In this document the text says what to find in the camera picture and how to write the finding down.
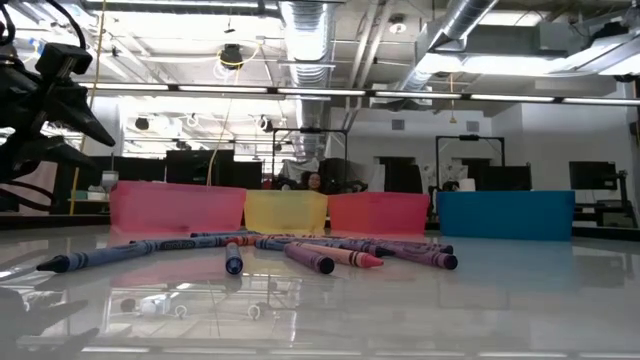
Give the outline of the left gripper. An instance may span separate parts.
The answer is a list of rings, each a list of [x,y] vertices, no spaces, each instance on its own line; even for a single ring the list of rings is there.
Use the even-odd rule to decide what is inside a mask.
[[[43,54],[27,61],[39,65]],[[43,76],[36,67],[28,70],[16,55],[0,54],[0,129],[40,135],[47,120],[65,124],[93,140],[114,146],[115,140],[99,122],[87,103],[88,90],[77,84],[54,87],[43,101],[36,99]],[[7,183],[34,172],[41,162],[54,162],[80,168],[94,168],[95,162],[67,144],[63,137],[40,135],[23,139],[11,135],[0,145],[0,183]]]

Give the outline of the blue plastic bin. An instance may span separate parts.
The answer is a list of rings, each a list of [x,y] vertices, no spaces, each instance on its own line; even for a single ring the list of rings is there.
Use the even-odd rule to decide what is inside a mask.
[[[533,241],[569,241],[573,191],[475,191],[437,195],[445,236]]]

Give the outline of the large pink plastic bin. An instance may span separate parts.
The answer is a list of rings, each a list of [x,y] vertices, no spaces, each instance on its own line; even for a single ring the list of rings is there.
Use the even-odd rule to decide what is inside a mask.
[[[109,194],[111,224],[125,232],[234,231],[243,188],[120,181]]]

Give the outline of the red crayon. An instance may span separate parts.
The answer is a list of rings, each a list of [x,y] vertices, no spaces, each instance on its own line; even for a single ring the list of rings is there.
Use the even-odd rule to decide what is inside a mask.
[[[224,244],[235,243],[238,246],[254,246],[259,240],[295,240],[295,237],[246,234],[226,236],[223,242]]]

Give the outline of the yellow plastic bin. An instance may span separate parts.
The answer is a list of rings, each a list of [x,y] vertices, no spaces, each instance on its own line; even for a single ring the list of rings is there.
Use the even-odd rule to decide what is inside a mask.
[[[249,190],[245,227],[261,233],[321,233],[329,198],[307,190]]]

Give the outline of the person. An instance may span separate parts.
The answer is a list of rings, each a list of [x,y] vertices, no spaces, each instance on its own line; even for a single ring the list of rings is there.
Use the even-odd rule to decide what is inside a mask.
[[[302,190],[309,190],[321,193],[322,192],[322,178],[318,172],[306,171],[301,175],[300,188]]]

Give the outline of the purple crayon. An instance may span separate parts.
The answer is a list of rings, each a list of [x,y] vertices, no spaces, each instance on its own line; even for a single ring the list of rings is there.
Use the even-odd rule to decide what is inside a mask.
[[[384,256],[393,256],[395,254],[394,251],[386,249],[384,247],[381,247],[378,245],[372,245],[369,243],[358,242],[358,241],[353,242],[353,241],[329,240],[329,241],[319,241],[317,242],[317,245],[364,252],[378,258],[381,258]]]
[[[458,267],[457,257],[448,253],[426,252],[419,254],[406,250],[394,250],[394,255],[404,260],[447,270],[455,270]]]
[[[334,260],[330,257],[294,244],[285,245],[284,253],[287,257],[321,274],[331,274],[335,268]]]
[[[383,247],[394,252],[403,251],[407,253],[424,254],[429,252],[438,252],[445,254],[453,254],[454,249],[451,245],[445,244],[418,244],[405,242],[388,242]]]

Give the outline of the pink crayon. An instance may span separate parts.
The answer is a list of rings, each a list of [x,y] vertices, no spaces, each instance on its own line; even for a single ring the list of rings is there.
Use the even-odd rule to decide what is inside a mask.
[[[359,268],[374,268],[384,265],[384,261],[365,252],[346,250],[341,248],[312,245],[301,242],[294,242],[295,246],[311,250],[332,258],[334,261]]]

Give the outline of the small red plastic bin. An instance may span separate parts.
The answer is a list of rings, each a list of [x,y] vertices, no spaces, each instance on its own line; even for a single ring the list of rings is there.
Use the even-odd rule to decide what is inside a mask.
[[[360,192],[330,195],[331,229],[365,234],[420,234],[431,199],[426,194]]]

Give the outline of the black computer monitor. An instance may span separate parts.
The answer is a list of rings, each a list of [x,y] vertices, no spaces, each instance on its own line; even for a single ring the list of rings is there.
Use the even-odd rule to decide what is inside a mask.
[[[614,162],[572,161],[569,163],[570,186],[574,190],[616,190]]]

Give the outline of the black equipment desk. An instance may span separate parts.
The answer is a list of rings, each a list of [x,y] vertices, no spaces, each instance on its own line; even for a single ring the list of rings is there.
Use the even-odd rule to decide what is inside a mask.
[[[640,229],[633,204],[629,200],[625,170],[616,175],[607,175],[604,180],[616,180],[620,192],[619,200],[597,200],[595,203],[577,203],[574,221],[593,222],[597,227]]]

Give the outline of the black partition wall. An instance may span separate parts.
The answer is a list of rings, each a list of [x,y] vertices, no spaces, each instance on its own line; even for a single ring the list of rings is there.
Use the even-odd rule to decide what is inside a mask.
[[[237,162],[232,150],[220,150],[211,160],[210,150],[170,150],[162,159],[122,156],[95,156],[93,169],[76,171],[69,166],[56,170],[53,215],[107,214],[106,200],[90,200],[89,192],[101,192],[101,175],[105,170],[119,172],[120,180],[160,181],[177,184],[259,189],[262,187],[261,162]]]

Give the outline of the black stand frame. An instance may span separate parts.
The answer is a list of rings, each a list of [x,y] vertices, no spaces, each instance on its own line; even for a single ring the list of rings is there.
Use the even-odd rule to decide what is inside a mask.
[[[285,136],[283,138],[281,138],[280,140],[278,140],[277,137],[277,133],[279,131],[283,131],[285,132]],[[306,127],[306,128],[278,128],[275,127],[273,128],[273,131],[271,133],[271,166],[272,166],[272,172],[271,172],[271,178],[272,180],[275,179],[275,157],[276,157],[276,144],[282,142],[286,137],[288,137],[291,133],[301,133],[301,134],[333,134],[333,133],[338,133],[341,134],[343,137],[343,150],[344,150],[344,154],[343,154],[343,159],[344,159],[344,166],[343,166],[343,177],[342,177],[342,185],[345,185],[348,181],[347,175],[348,175],[348,171],[349,171],[349,164],[348,164],[348,131],[344,130],[344,129],[322,129],[322,128],[313,128],[313,127]]]
[[[506,150],[506,141],[504,137],[487,137],[487,136],[480,136],[480,135],[475,135],[475,134],[466,134],[466,135],[458,135],[458,136],[452,136],[452,135],[437,135],[435,137],[435,164],[436,164],[436,187],[440,188],[440,151],[441,148],[439,146],[439,142],[442,139],[447,139],[447,140],[458,140],[458,141],[480,141],[480,140],[485,140],[487,142],[489,141],[498,141],[500,143],[500,150],[498,151],[498,153],[500,154],[500,160],[501,160],[501,166],[506,166],[506,156],[505,156],[505,150]]]

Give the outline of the slanted silver ventilation duct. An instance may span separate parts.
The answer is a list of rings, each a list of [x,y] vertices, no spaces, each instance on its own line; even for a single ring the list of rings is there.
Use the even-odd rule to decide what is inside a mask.
[[[419,91],[438,73],[455,72],[451,54],[466,50],[469,34],[499,0],[450,0],[443,16],[427,22],[414,44],[415,60],[396,90]]]

